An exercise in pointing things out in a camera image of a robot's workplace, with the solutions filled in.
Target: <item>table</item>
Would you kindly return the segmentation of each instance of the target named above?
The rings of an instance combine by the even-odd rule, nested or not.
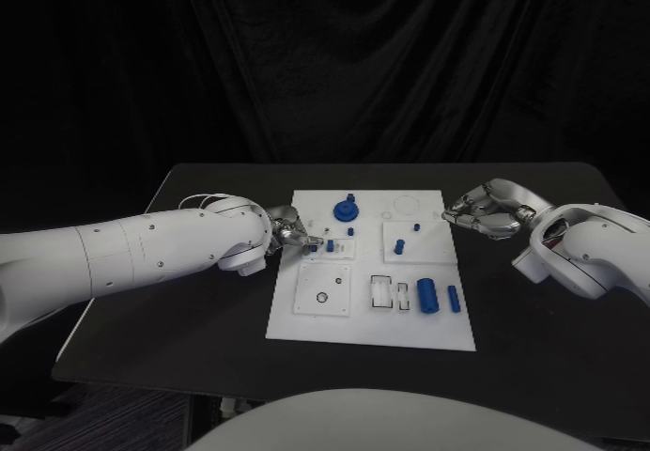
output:
[[[181,164],[149,211],[191,194],[261,206],[297,189],[434,190],[449,204],[488,180],[512,179],[557,205],[622,208],[583,163]],[[476,403],[568,432],[650,438],[650,308],[623,289],[576,297],[511,267],[527,236],[492,241],[454,227],[478,352],[267,340],[280,256],[250,277],[217,267],[97,299],[54,370],[64,381],[274,400],[333,388],[380,388]]]

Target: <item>robotic hand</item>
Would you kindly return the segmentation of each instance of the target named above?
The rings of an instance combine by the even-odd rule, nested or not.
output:
[[[450,223],[495,240],[531,231],[512,264],[534,283],[551,275],[578,296],[597,299],[613,287],[650,305],[650,222],[594,205],[554,205],[509,180],[493,179],[443,214]]]
[[[323,244],[307,236],[293,207],[264,210],[244,197],[198,196],[227,198],[205,209],[181,209],[182,202],[179,210],[0,235],[0,343],[71,303],[158,284],[215,263],[250,275],[286,244]]]

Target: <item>floor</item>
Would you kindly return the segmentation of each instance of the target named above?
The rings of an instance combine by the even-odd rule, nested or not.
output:
[[[77,385],[57,401],[77,406],[65,418],[22,420],[22,437],[2,451],[179,451],[189,396]]]

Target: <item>black curtain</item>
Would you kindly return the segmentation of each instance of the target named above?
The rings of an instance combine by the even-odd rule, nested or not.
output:
[[[642,188],[617,175],[650,135],[642,0],[11,8],[12,186],[51,164],[142,210],[181,162],[581,160]]]

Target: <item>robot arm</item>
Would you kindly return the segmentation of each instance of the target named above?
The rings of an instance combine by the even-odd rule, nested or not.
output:
[[[534,283],[551,275],[590,299],[625,287],[650,305],[650,222],[643,218],[600,205],[557,208],[503,179],[466,194],[444,218],[496,240],[531,230],[529,247],[512,264]]]
[[[243,197],[205,209],[0,235],[0,343],[51,311],[94,297],[207,270],[250,275],[309,237],[293,207],[266,211]]]

